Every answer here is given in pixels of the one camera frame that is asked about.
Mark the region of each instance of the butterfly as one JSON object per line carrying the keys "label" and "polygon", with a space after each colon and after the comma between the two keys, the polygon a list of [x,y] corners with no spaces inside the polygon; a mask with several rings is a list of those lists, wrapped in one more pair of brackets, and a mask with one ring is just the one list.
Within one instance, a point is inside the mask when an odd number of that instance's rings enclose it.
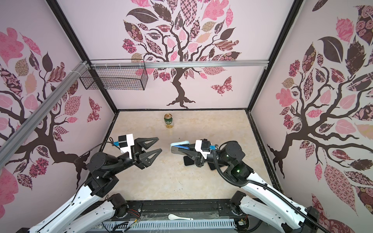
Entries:
{"label": "butterfly", "polygon": [[214,90],[217,90],[217,92],[223,96],[223,93],[225,91],[231,91],[232,90],[231,82],[232,82],[232,76],[228,77],[225,80],[225,82],[224,82],[224,84],[222,86],[220,86],[220,85],[212,85],[211,88],[214,89]]}
{"label": "butterfly", "polygon": [[90,101],[92,112],[88,115],[87,122],[100,119],[100,115],[97,112],[99,112],[100,108],[102,108],[98,104],[95,104],[95,102],[91,99],[91,97],[89,97],[89,101]]}

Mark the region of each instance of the marble floor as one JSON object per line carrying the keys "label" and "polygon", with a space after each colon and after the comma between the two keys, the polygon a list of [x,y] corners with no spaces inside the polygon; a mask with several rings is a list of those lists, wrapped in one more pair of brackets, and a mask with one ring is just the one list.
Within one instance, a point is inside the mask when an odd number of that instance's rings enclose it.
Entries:
{"label": "marble floor", "polygon": [[[171,129],[164,123],[166,113],[173,116]],[[133,133],[135,139],[158,137],[159,141],[148,151],[158,148],[163,151],[150,167],[141,170],[132,166],[117,174],[119,182],[109,196],[120,193],[126,200],[229,199],[236,190],[243,192],[224,181],[217,171],[211,171],[207,163],[200,168],[186,167],[183,156],[170,151],[173,142],[195,143],[204,138],[218,145],[238,141],[246,154],[243,161],[271,183],[244,110],[120,112],[110,137],[117,141],[118,136],[129,133]],[[120,155],[120,151],[109,144],[104,152]]]}

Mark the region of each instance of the white spoon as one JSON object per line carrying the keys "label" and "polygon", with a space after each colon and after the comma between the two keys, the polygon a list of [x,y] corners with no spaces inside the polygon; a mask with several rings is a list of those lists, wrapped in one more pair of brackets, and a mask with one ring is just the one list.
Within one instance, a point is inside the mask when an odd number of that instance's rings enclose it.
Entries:
{"label": "white spoon", "polygon": [[169,214],[168,219],[169,220],[176,220],[176,219],[193,220],[192,218],[183,218],[183,217],[176,216],[174,214]]}

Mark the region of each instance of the wire basket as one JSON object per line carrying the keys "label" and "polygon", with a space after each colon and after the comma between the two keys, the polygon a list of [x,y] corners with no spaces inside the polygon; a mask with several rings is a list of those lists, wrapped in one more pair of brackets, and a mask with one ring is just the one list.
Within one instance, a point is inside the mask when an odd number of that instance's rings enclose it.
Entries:
{"label": "wire basket", "polygon": [[87,90],[99,89],[98,85],[101,84],[100,82],[95,82],[97,78],[101,80],[104,89],[145,90],[148,74],[146,73],[144,60],[138,60],[140,65],[133,66],[129,66],[128,63],[124,66],[93,65],[81,75],[80,81],[82,81]]}

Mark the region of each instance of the gold can top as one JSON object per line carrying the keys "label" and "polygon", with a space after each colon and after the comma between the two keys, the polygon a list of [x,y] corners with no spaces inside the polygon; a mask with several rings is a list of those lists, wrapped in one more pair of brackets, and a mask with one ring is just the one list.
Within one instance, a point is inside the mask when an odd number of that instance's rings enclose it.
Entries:
{"label": "gold can top", "polygon": [[168,113],[168,114],[166,114],[166,115],[164,116],[164,118],[165,118],[165,119],[171,119],[171,118],[172,118],[172,115]]}

